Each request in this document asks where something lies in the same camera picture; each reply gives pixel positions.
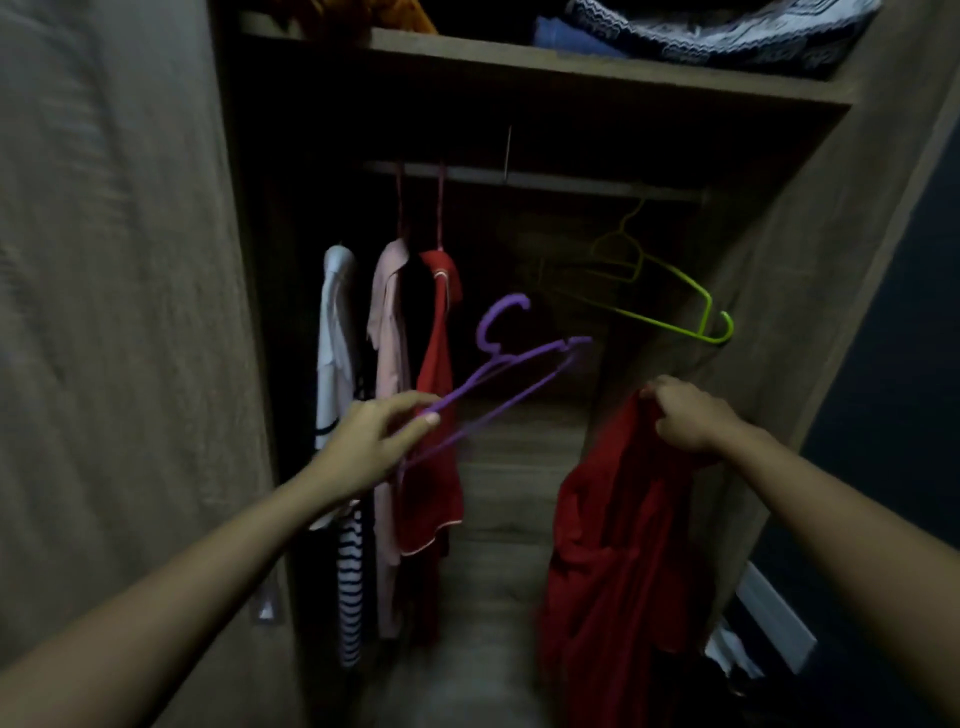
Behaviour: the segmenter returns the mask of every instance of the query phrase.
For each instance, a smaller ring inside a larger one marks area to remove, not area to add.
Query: yellow-green hanger
[[[713,309],[713,297],[710,295],[707,289],[704,288],[702,285],[700,285],[696,280],[688,276],[686,273],[679,270],[678,268],[675,268],[669,263],[666,263],[663,260],[660,260],[658,257],[645,253],[643,251],[643,248],[640,246],[639,242],[637,242],[636,239],[626,231],[627,223],[630,222],[630,220],[640,212],[640,209],[643,207],[643,203],[644,201],[640,200],[636,208],[632,212],[628,213],[622,220],[620,220],[620,225],[615,231],[611,231],[604,235],[601,235],[590,244],[590,248],[589,248],[589,254],[591,256],[589,263],[603,263],[604,265],[610,266],[613,268],[617,268],[617,267],[626,268],[630,272],[629,275],[625,274],[625,275],[619,276],[616,273],[609,273],[607,271],[594,270],[591,268],[586,268],[585,272],[594,276],[600,276],[602,278],[616,280],[621,283],[633,283],[640,276],[640,270],[643,267],[644,260],[649,260],[650,262],[655,263],[656,265],[659,265],[664,270],[669,271],[674,276],[682,280],[684,283],[691,286],[697,293],[703,296],[704,299],[707,301],[707,305],[704,308],[704,315],[700,318],[700,325],[697,327],[696,331],[691,331],[688,328],[676,327],[673,324],[666,324],[663,321],[657,321],[656,319],[651,319],[648,316],[642,316],[638,313],[634,313],[633,311],[628,311],[624,308],[619,308],[614,305],[593,301],[579,293],[574,293],[572,291],[564,291],[561,288],[554,288],[554,290],[556,290],[558,293],[568,296],[569,298],[575,299],[576,301],[579,301],[581,303],[586,303],[587,305],[592,305],[597,308],[604,308],[608,311],[613,311],[614,313],[618,313],[622,316],[628,316],[632,319],[637,319],[639,321],[646,322],[647,324],[652,324],[653,326],[656,326],[656,327],[666,328],[668,331],[681,333],[684,336],[690,336],[694,339],[697,339],[698,341],[703,341],[708,344],[723,344],[726,341],[730,341],[730,338],[733,336],[733,319],[731,318],[730,314],[727,313],[726,311],[720,311],[721,318],[723,318],[723,320],[727,323],[726,332],[723,335],[716,336],[716,337],[707,336],[705,334],[707,330],[707,323],[709,321],[710,312]],[[598,251],[601,244],[616,236],[623,237],[628,243],[630,243],[631,247],[633,247],[636,250],[636,262],[614,260],[614,259],[603,257],[602,255],[600,255]],[[539,278],[542,277],[542,271],[543,271],[543,261],[540,262]]]

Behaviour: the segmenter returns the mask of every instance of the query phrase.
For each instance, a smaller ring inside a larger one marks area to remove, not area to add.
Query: clothes rail
[[[360,168],[364,172],[375,175],[396,174],[396,162],[394,161],[367,161],[363,162]],[[440,175],[440,166],[437,164],[405,162],[403,174],[406,177],[436,179]],[[502,169],[482,169],[479,167],[447,167],[446,179],[449,182],[485,184],[494,187],[537,189],[544,192],[565,192],[573,195],[593,195],[597,197],[643,198],[645,200],[693,203],[695,205],[702,205],[707,200],[708,195],[705,189],[673,189],[636,182],[591,180],[581,177],[542,175],[533,172],[508,172],[504,175]]]

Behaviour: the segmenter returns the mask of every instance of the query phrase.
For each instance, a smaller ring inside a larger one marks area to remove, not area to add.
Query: hand
[[[640,390],[640,397],[656,399],[663,410],[665,416],[657,421],[657,434],[687,452],[716,452],[724,434],[750,427],[724,400],[672,376],[658,376],[648,382]]]
[[[390,434],[391,428],[409,417],[415,407],[437,399],[423,392],[403,392],[383,400],[354,402],[310,469],[328,484],[329,494],[337,500],[371,487],[437,426],[440,415],[431,412],[416,417],[396,434]]]

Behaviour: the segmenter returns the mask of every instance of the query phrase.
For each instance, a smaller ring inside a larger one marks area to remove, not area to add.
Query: red shirt
[[[445,397],[453,391],[450,348],[446,339],[446,314],[463,298],[460,276],[453,260],[443,251],[427,251],[420,257],[433,272],[435,297],[433,331],[423,366],[417,377],[417,389]],[[411,453],[429,449],[456,430],[453,405],[440,413],[440,424],[424,437]],[[464,519],[464,496],[457,473],[456,448],[442,449],[406,471],[394,503],[396,543],[400,552],[411,555],[433,543],[446,525]]]
[[[694,654],[706,623],[709,580],[687,539],[693,461],[657,435],[661,416],[631,396],[558,496],[540,658],[563,680],[569,728],[659,724],[680,674],[652,664]]]

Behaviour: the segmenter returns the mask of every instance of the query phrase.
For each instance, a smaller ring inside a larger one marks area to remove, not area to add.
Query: orange fabric
[[[272,15],[286,25],[291,18],[307,37],[355,36],[371,25],[436,35],[420,0],[270,0]]]

